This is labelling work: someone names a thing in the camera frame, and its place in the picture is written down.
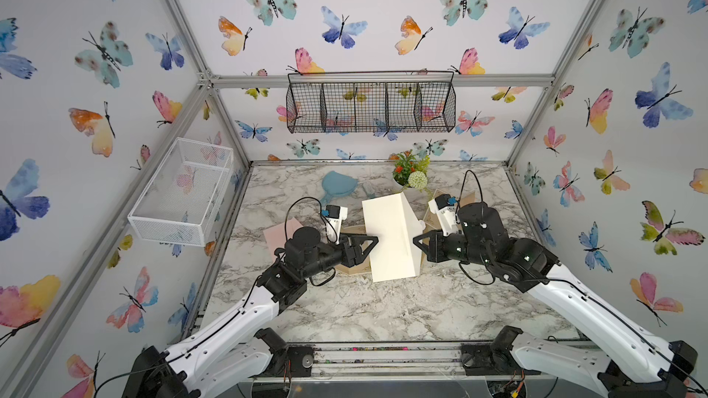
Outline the cream white envelope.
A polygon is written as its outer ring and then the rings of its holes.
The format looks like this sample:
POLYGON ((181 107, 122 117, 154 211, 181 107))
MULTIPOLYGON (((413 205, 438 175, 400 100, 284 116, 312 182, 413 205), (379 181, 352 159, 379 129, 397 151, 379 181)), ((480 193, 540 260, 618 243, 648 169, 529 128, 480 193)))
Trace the cream white envelope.
POLYGON ((424 231, 403 193, 362 202, 366 232, 378 239, 370 252, 374 283, 420 275, 422 251, 413 239, 424 231))

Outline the pink envelope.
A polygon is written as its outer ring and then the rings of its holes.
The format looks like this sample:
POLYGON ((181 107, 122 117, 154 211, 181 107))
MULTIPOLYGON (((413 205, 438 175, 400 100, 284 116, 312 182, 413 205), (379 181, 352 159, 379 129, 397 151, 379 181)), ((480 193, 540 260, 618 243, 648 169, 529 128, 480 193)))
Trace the pink envelope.
POLYGON ((287 241, 286 237, 291 237, 291 235, 301 227, 302 223, 300 223, 300 221, 297 219, 289 219, 286 223, 280 223, 270 228, 266 228, 263 231, 265 242, 267 243, 268 254, 272 261, 276 259, 276 250, 284 247, 287 241))

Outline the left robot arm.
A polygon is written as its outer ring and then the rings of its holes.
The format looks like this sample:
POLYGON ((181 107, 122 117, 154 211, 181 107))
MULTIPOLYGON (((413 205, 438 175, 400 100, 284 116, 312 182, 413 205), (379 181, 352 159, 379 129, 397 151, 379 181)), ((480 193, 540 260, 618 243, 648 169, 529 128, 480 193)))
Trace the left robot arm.
POLYGON ((276 260, 226 313, 183 341, 143 351, 127 377, 125 397, 216 397, 266 370, 287 370, 287 345, 269 328, 316 275, 364 263, 378 238, 343 234, 324 242, 315 228, 298 228, 276 260))

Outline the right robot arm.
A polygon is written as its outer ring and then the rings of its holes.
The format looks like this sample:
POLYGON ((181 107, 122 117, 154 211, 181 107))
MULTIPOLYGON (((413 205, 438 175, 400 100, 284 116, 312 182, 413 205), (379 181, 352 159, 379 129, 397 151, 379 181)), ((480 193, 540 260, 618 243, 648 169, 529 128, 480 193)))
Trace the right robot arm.
POLYGON ((574 348, 505 326, 487 346, 464 350, 466 373, 543 372, 601 397, 684 397, 697 384, 692 346, 646 331, 597 297, 542 244, 510 237, 496 209, 484 202, 459 206, 444 193, 429 210, 440 227, 412 241, 429 262, 483 267, 493 280, 554 309, 596 346, 574 348))

